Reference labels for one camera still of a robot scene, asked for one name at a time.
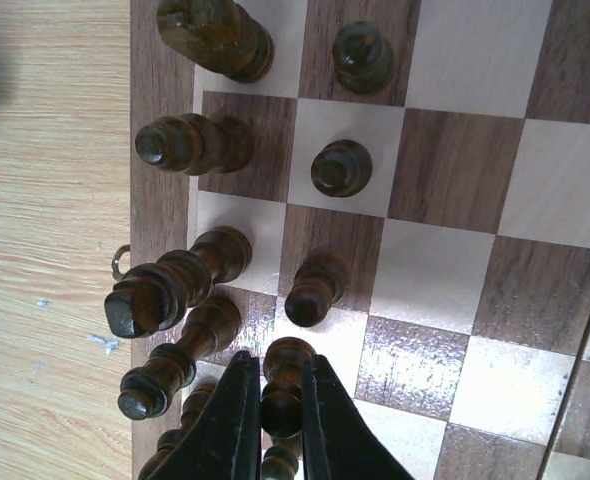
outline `chess rook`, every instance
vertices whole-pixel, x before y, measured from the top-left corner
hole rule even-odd
[[[266,450],[261,465],[261,480],[293,480],[302,455],[301,433],[292,438],[272,437],[273,446]]]
[[[291,438],[302,430],[302,368],[313,355],[313,347],[294,337],[280,338],[268,347],[261,418],[270,436]]]
[[[212,72],[240,83],[261,79],[273,63],[273,40],[232,0],[162,0],[162,41]]]
[[[252,257],[246,237],[231,227],[200,235],[190,250],[174,250],[156,263],[131,268],[104,301],[111,332],[141,338],[179,323],[214,284],[235,280]]]
[[[181,427],[168,430],[159,437],[157,452],[144,464],[137,480],[146,480],[191,431],[216,386],[216,382],[206,381],[195,387],[195,390],[191,392],[182,407]]]
[[[337,81],[346,90],[367,95],[382,90],[393,76],[393,50],[379,31],[365,22],[343,27],[333,42]]]
[[[336,257],[312,255],[295,273],[284,310],[295,325],[313,327],[326,317],[331,305],[344,294],[348,272]]]
[[[188,314],[176,343],[159,345],[144,366],[124,375],[119,409],[131,420],[163,415],[175,393],[195,379],[195,362],[227,348],[241,325],[239,310],[230,300],[207,298]]]
[[[368,150],[352,140],[338,140],[315,157],[311,180],[329,197],[351,197],[366,186],[373,173]]]
[[[255,138],[250,127],[236,118],[211,121],[189,113],[144,126],[135,137],[135,150],[145,163],[164,171],[231,173],[250,163]]]

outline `dark wooden pawn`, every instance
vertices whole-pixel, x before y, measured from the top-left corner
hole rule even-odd
[[[119,409],[131,420],[166,413],[175,393],[195,379],[195,362],[227,348],[241,325],[239,310],[230,300],[207,298],[188,314],[182,337],[176,343],[159,345],[142,367],[124,375]]]
[[[237,82],[258,81],[273,63],[271,36],[232,0],[162,0],[157,29],[173,50]]]
[[[368,150],[352,140],[327,145],[311,165],[313,185],[329,197],[351,197],[361,192],[372,173]]]
[[[347,281],[348,272],[340,259],[311,255],[295,273],[293,288],[284,303],[286,316],[300,327],[317,325],[342,297]]]
[[[135,137],[135,150],[145,163],[160,170],[231,173],[250,163],[255,138],[250,127],[236,118],[209,120],[189,113],[144,126]]]
[[[181,427],[168,430],[159,437],[157,452],[144,464],[137,480],[146,480],[191,431],[216,386],[217,382],[215,381],[205,381],[195,387],[195,390],[184,401]]]
[[[111,332],[141,338],[177,325],[214,284],[235,280],[251,262],[251,245],[231,227],[200,235],[190,250],[168,252],[131,268],[104,301]]]
[[[271,437],[291,438],[302,430],[302,368],[313,355],[313,347],[295,337],[280,338],[268,347],[261,421]]]
[[[337,81],[346,90],[367,95],[382,90],[393,76],[393,50],[379,31],[365,22],[343,27],[333,42]]]
[[[261,465],[261,480],[293,480],[302,455],[302,434],[292,438],[272,437],[273,446],[266,450]]]

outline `light square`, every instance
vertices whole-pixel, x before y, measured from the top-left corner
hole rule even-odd
[[[590,125],[526,121],[498,233],[590,248]]]
[[[299,99],[288,203],[386,217],[403,120],[401,107]],[[342,139],[366,147],[373,174],[358,194],[327,197],[311,181],[311,164],[326,145]]]
[[[551,0],[423,0],[406,106],[523,117]]]
[[[387,219],[371,315],[470,333],[494,236]]]
[[[355,406],[373,435],[415,480],[433,480],[446,422],[360,400]]]
[[[574,358],[471,337],[450,421],[546,445]]]
[[[197,235],[227,225],[246,235],[253,248],[248,269],[226,285],[276,295],[286,204],[200,191],[197,211]]]

